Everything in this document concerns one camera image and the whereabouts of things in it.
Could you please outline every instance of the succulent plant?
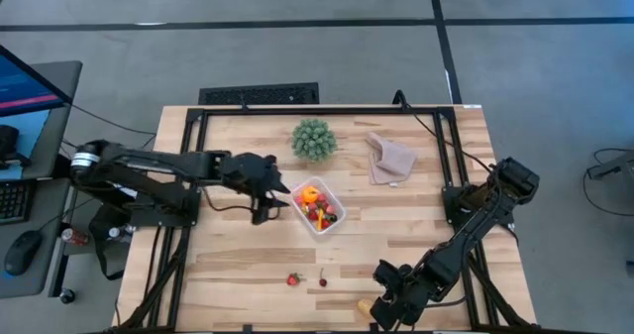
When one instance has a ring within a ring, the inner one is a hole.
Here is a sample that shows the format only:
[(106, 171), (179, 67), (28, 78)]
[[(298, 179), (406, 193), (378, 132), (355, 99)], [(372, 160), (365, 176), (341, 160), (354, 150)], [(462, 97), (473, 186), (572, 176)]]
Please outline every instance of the succulent plant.
[(337, 140), (321, 120), (302, 120), (293, 131), (295, 156), (311, 162), (325, 161), (337, 149)]

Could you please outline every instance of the monitor screen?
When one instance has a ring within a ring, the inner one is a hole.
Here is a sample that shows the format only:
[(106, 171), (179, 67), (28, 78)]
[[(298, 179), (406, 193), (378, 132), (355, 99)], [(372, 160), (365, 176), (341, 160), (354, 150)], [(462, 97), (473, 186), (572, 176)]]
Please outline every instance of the monitor screen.
[(0, 55), (0, 116), (52, 109), (63, 103), (62, 97)]

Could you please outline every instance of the plastic container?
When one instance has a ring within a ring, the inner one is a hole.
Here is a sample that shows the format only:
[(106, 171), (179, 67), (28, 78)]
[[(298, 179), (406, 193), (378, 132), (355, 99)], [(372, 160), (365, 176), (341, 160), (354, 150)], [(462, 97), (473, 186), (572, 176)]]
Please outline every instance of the plastic container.
[[(317, 190), (319, 190), (321, 193), (326, 195), (326, 199), (328, 200), (328, 203), (332, 207), (335, 208), (335, 214), (337, 215), (337, 221), (333, 223), (332, 225), (330, 225), (327, 229), (322, 231), (317, 231), (317, 228), (310, 222), (310, 220), (308, 220), (306, 215), (304, 215), (304, 213), (301, 211), (301, 209), (299, 208), (299, 205), (295, 203), (295, 198), (301, 195), (301, 191), (305, 187), (311, 186), (311, 185), (316, 187)], [(331, 232), (334, 228), (336, 228), (337, 226), (339, 226), (339, 224), (341, 224), (344, 220), (346, 220), (346, 217), (348, 216), (346, 209), (339, 202), (339, 199), (337, 199), (337, 197), (335, 196), (335, 194), (333, 194), (330, 188), (326, 186), (326, 183), (318, 176), (313, 176), (311, 178), (308, 178), (308, 180), (304, 181), (299, 186), (294, 188), (293, 191), (291, 192), (291, 195), (293, 197), (293, 200), (292, 200), (293, 207), (295, 208), (297, 215), (301, 218), (304, 224), (306, 224), (306, 226), (310, 229), (310, 231), (315, 235), (325, 235)]]

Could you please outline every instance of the beige cloth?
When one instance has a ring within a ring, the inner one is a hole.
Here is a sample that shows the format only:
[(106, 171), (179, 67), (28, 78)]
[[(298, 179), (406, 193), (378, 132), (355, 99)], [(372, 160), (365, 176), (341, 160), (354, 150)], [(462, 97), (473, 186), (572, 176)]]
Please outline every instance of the beige cloth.
[(370, 184), (403, 181), (412, 172), (416, 161), (414, 151), (404, 145), (386, 140), (374, 132), (366, 141), (373, 147), (370, 152)]

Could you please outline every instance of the concrete floor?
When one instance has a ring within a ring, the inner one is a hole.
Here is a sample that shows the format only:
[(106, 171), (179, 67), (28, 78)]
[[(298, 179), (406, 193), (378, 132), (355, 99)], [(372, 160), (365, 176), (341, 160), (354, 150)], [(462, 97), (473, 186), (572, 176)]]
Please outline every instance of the concrete floor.
[[(445, 18), (634, 16), (634, 0), (441, 0)], [(3, 0), (0, 25), (433, 18), (430, 0)], [(482, 104), (499, 158), (539, 173), (535, 200), (516, 213), (539, 322), (631, 333), (634, 219), (590, 207), (581, 175), (591, 153), (634, 144), (632, 25), (448, 27), (465, 103)], [(0, 43), (27, 62), (79, 59), (76, 103), (153, 130), (164, 105), (193, 104), (198, 88), (318, 81), (322, 103), (450, 102), (435, 27), (12, 32)], [(93, 125), (92, 129), (79, 125)], [(71, 113), (66, 137), (139, 145), (143, 137)], [(620, 179), (593, 183), (602, 204), (632, 200)], [(71, 258), (66, 285), (80, 299), (0, 300), (5, 333), (96, 331), (110, 324), (119, 284), (91, 256)]]

